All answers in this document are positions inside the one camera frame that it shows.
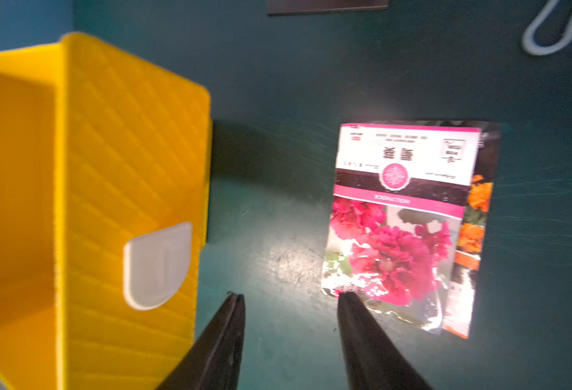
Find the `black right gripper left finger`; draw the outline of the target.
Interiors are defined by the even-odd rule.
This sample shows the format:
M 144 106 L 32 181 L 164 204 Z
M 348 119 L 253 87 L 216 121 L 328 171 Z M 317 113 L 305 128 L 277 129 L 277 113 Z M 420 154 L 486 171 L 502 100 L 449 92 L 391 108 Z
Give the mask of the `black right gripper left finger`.
M 159 389 L 236 389 L 245 340 L 245 297 L 229 293 Z

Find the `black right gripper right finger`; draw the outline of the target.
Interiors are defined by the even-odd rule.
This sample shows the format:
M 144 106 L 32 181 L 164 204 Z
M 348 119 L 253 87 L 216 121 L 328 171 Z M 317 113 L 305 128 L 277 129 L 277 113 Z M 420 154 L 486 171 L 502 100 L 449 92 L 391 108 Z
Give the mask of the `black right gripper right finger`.
M 354 292 L 339 295 L 337 320 L 351 389 L 430 389 Z

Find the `pink flower seed bag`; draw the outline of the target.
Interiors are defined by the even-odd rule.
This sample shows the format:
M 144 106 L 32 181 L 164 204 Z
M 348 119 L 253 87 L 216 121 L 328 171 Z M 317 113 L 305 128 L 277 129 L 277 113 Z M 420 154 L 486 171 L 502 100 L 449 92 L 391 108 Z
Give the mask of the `pink flower seed bag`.
M 481 138 L 471 125 L 343 124 L 323 292 L 440 333 Z

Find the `orange marigold seed bag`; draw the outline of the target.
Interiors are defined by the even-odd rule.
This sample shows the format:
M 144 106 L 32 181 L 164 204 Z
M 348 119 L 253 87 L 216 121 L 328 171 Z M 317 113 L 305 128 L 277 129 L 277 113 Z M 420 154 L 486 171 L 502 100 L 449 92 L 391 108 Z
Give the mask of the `orange marigold seed bag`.
M 501 133 L 486 121 L 366 123 L 378 213 L 352 250 L 369 310 L 469 335 Z

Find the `yellow top drawer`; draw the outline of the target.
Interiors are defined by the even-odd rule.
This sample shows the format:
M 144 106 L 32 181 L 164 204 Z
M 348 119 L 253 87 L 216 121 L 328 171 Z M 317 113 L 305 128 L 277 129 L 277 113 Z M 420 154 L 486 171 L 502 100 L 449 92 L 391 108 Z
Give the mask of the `yellow top drawer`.
M 210 94 L 72 32 L 0 51 L 0 381 L 154 389 L 193 345 Z

